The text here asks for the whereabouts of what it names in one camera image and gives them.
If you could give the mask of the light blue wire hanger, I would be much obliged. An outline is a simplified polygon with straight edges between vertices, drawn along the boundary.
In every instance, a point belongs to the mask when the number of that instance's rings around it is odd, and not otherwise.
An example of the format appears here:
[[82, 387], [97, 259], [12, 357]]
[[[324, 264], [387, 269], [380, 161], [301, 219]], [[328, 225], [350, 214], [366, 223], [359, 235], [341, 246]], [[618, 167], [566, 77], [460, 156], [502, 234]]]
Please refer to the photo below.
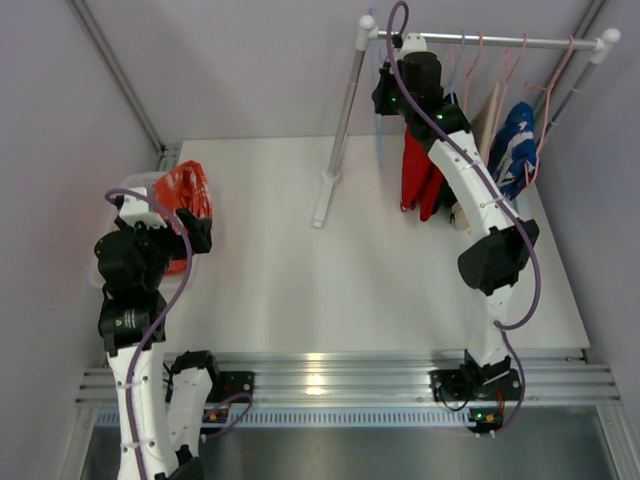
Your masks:
[[[372, 40], [369, 46], [370, 57], [370, 83], [371, 87], [375, 88], [378, 84], [379, 72], [378, 68], [380, 62], [383, 60], [382, 51], [377, 43]], [[377, 113], [374, 113], [374, 133], [375, 133], [375, 147], [376, 147], [376, 161], [380, 171], [384, 170], [384, 140], [383, 140], [383, 117]]]

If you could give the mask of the orange white trousers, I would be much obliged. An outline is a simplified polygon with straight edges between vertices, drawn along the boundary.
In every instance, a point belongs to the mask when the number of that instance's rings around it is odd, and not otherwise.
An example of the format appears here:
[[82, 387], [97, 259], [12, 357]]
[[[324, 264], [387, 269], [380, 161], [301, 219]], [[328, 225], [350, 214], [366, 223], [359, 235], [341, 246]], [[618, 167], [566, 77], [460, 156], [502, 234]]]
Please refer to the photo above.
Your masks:
[[[201, 164], [196, 161], [187, 161], [173, 168], [155, 182], [153, 190], [156, 202], [171, 211], [177, 218], [176, 210], [179, 208], [189, 209], [196, 217], [214, 218], [207, 177]], [[161, 216], [167, 226], [179, 232], [167, 221], [164, 213]], [[184, 273], [185, 270], [167, 269], [166, 274]]]

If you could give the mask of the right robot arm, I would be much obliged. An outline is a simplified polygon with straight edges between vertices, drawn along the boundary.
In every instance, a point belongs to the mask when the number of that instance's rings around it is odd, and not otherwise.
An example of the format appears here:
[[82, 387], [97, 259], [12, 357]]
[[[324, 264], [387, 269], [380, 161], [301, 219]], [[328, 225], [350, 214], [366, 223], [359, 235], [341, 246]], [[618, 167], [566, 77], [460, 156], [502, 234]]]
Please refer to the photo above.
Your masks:
[[501, 196], [478, 152], [461, 108], [444, 95], [441, 63], [421, 49], [392, 55], [372, 94], [375, 110], [399, 115], [442, 173], [471, 227], [472, 243], [457, 259], [463, 282], [483, 301], [471, 321], [464, 361], [452, 380], [440, 379], [442, 400], [520, 401], [522, 364], [508, 343], [508, 308], [521, 271], [536, 265], [539, 227], [523, 221]]

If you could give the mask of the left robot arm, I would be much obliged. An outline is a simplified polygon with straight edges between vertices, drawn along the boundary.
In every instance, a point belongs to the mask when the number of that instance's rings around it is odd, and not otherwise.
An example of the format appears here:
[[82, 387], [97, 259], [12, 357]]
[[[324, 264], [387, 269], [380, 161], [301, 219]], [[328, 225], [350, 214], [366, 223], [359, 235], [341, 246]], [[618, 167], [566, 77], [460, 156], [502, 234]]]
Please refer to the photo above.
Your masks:
[[117, 217], [95, 247], [104, 279], [99, 334], [117, 392], [121, 479], [201, 479], [200, 426], [220, 383], [214, 355], [186, 352], [164, 369], [167, 302], [159, 287], [169, 264], [211, 249], [212, 219], [176, 212], [180, 235], [157, 214]]

